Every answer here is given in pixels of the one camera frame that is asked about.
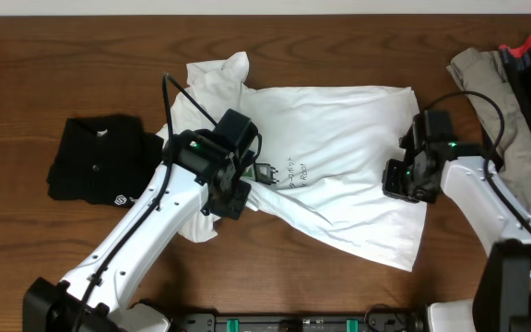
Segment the white t-shirt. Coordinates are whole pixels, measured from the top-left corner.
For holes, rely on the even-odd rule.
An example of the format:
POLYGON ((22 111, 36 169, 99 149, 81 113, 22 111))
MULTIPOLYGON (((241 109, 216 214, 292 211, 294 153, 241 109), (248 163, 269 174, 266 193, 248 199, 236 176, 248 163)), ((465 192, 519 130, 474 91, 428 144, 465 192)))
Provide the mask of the white t-shirt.
POLYGON ((249 88, 248 55, 191 63, 172 105, 173 130, 212 128, 227 110, 261 134, 259 161, 275 181, 252 182, 247 207, 286 221, 358 257, 410 271, 426 217, 422 203, 382 189, 398 141, 419 106, 411 88, 384 86, 249 88))

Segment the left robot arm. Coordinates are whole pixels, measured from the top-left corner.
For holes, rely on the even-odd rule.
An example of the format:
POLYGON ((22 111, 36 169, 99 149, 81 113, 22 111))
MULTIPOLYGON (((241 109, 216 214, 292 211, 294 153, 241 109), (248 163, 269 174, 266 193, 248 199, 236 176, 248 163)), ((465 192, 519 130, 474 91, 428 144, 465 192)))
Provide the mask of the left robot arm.
POLYGON ((103 242, 56 284, 36 279, 22 305, 25 331, 168 331, 171 320, 131 299, 193 215, 237 219, 251 186, 242 173, 262 138, 256 129, 170 134, 151 182, 103 242))

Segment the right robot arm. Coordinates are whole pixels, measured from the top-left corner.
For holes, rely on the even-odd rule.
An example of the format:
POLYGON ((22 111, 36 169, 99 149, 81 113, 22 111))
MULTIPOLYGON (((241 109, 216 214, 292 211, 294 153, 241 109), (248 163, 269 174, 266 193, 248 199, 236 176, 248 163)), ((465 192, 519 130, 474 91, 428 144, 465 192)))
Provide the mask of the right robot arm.
POLYGON ((383 193, 409 203, 449 197, 482 243, 488 260, 473 299, 436 302, 427 331, 531 331, 531 215, 504 185, 479 145, 454 135, 399 140, 402 160, 390 159, 383 193))

